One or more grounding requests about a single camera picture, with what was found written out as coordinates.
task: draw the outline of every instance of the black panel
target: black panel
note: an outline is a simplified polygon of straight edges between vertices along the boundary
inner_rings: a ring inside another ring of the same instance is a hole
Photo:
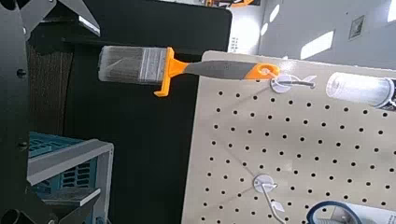
[[[171,46],[185,62],[228,47],[228,10],[151,1],[86,4],[101,26],[102,44]],[[100,82],[95,45],[100,41],[76,45],[65,134],[114,143],[113,223],[180,223],[198,77],[173,78],[166,98],[153,94],[159,86]]]

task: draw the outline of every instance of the white wall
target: white wall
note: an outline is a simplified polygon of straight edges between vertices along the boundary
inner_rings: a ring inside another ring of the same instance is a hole
[[[332,48],[308,61],[396,69],[396,22],[388,22],[390,0],[268,0],[264,22],[280,4],[261,37],[260,55],[300,59],[309,41],[335,30]],[[348,40],[351,22],[365,15],[362,35]]]
[[[238,38],[238,53],[257,54],[266,0],[259,6],[232,7],[231,39]]]

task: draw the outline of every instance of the plastic crate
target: plastic crate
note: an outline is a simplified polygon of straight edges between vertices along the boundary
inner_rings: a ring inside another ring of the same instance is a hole
[[[33,132],[29,134],[29,137],[29,159],[83,142],[83,140],[79,139]],[[43,195],[51,194],[55,190],[67,187],[95,188],[96,164],[97,159],[86,161],[34,185],[34,191],[39,197],[42,197]],[[92,223],[92,214],[87,217],[85,222],[87,224]]]

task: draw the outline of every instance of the pegboard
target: pegboard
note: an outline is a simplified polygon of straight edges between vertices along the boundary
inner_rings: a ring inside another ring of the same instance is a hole
[[[277,94],[268,81],[200,77],[183,224],[277,223],[256,175],[270,175],[289,223],[334,200],[396,210],[396,117],[326,95],[334,72],[396,77],[394,71],[209,51],[204,61],[273,63],[316,88]],[[329,217],[332,210],[323,210]]]

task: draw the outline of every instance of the clear plastic container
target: clear plastic container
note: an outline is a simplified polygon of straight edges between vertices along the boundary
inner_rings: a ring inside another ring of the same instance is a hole
[[[383,77],[334,73],[329,78],[326,92],[332,98],[378,106],[389,98],[392,87]]]

